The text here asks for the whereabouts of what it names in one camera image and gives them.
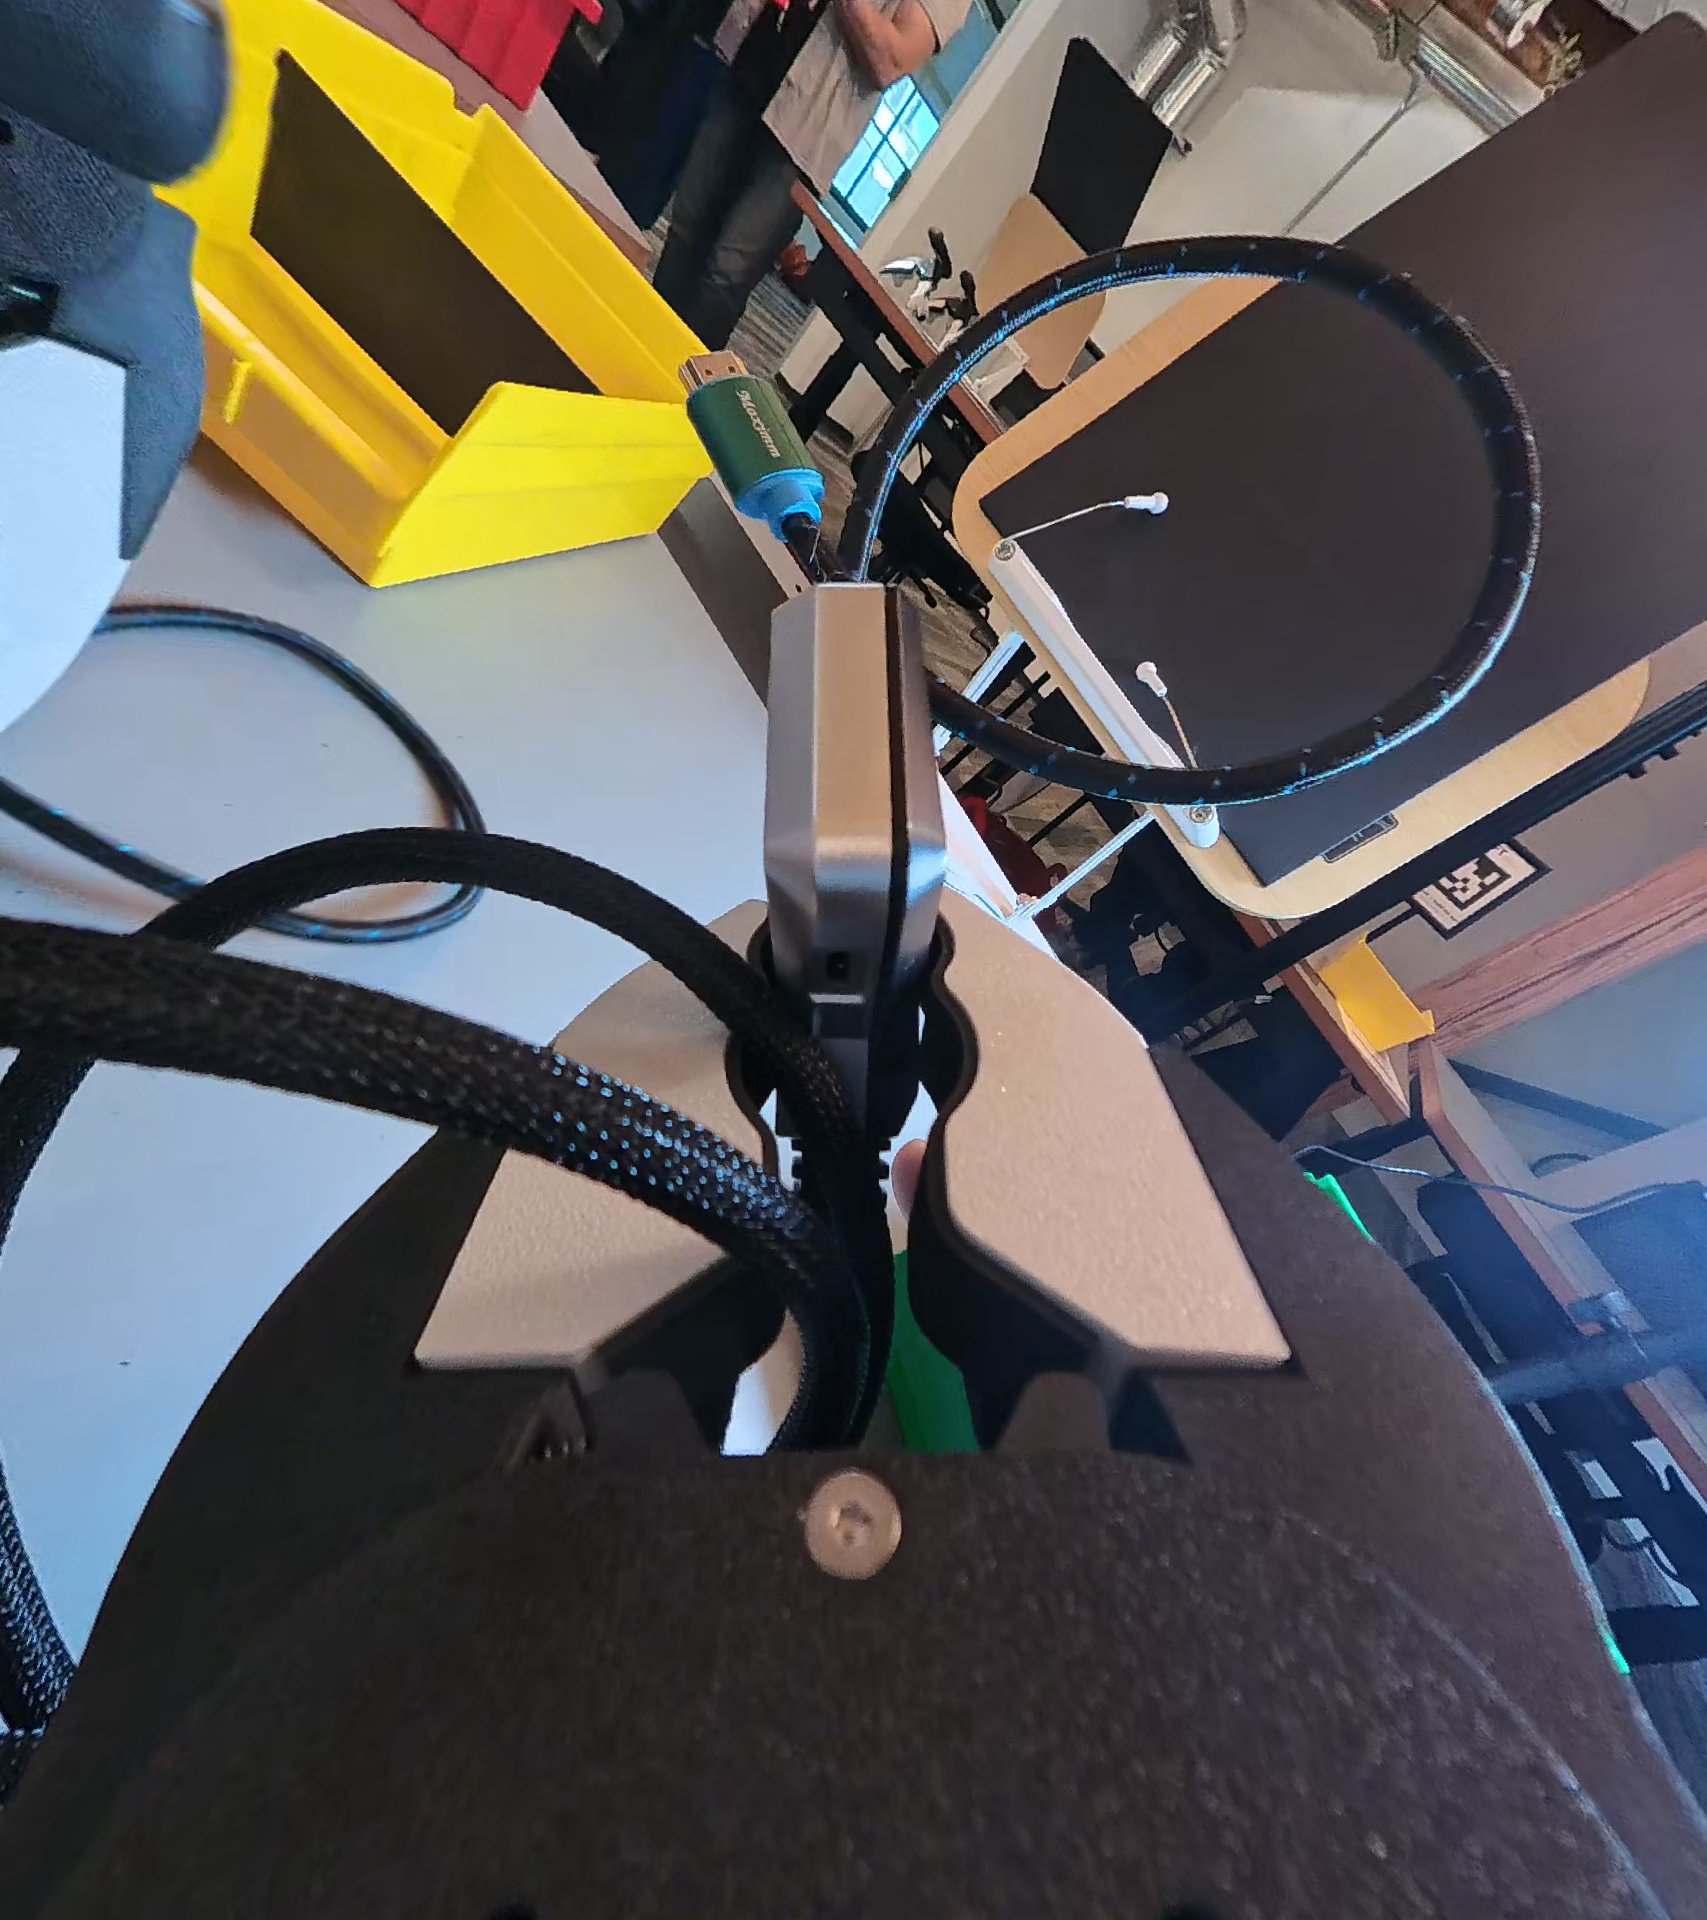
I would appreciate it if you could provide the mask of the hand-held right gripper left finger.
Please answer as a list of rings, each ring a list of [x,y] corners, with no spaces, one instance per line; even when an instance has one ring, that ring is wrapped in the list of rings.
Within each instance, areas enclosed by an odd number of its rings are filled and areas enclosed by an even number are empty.
[[[730,1035],[664,964],[614,982],[556,1050],[726,1140],[758,1169],[778,1166],[764,1117],[742,1103]],[[556,1163],[498,1166],[416,1345],[430,1372],[574,1369],[618,1337],[688,1303],[722,1252],[696,1231]]]

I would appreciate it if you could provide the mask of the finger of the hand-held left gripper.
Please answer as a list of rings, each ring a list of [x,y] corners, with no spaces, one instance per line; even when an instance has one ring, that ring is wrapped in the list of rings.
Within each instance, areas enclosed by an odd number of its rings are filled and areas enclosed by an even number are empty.
[[[70,670],[126,579],[126,371],[0,319],[0,731]]]

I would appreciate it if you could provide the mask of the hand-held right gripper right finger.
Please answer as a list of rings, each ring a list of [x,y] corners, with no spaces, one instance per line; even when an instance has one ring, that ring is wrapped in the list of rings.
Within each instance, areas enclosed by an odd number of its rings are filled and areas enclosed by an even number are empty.
[[[1292,1347],[1148,1043],[1052,950],[948,888],[914,1224],[1098,1373],[1268,1372]]]

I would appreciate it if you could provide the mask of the square marker tag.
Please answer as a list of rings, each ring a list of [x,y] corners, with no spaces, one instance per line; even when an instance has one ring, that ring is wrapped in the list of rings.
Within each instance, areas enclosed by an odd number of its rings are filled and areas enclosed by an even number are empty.
[[[1524,843],[1500,841],[1420,886],[1408,905],[1440,938],[1454,940],[1550,871]]]

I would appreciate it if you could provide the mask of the black and wood panel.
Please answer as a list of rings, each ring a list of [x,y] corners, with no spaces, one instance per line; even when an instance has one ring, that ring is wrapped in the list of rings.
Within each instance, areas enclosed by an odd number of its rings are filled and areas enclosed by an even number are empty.
[[[982,312],[1080,259],[1126,243],[1172,133],[1086,36],[1066,43],[1030,188],[976,275]]]

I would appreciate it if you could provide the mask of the silver ventilation duct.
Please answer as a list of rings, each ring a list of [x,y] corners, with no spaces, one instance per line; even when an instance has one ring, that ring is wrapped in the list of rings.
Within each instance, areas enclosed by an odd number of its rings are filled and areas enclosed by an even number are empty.
[[[1226,75],[1246,25],[1246,1],[1156,3],[1128,57],[1134,96],[1172,128]]]

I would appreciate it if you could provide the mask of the yellow plastic bin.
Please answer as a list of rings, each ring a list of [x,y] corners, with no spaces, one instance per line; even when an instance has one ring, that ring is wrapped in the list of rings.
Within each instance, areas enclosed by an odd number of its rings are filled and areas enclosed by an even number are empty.
[[[488,105],[328,3],[226,3],[222,141],[160,190],[194,220],[202,432],[348,571],[424,582],[654,533],[712,463],[698,339]],[[494,386],[446,433],[264,251],[250,220],[290,52],[600,388]]]

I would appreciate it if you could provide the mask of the red plastic bin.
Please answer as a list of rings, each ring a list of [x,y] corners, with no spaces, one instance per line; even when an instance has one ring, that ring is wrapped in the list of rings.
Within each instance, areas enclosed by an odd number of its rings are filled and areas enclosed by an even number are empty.
[[[598,23],[600,1],[402,1],[430,36],[500,91],[538,87],[574,21]]]

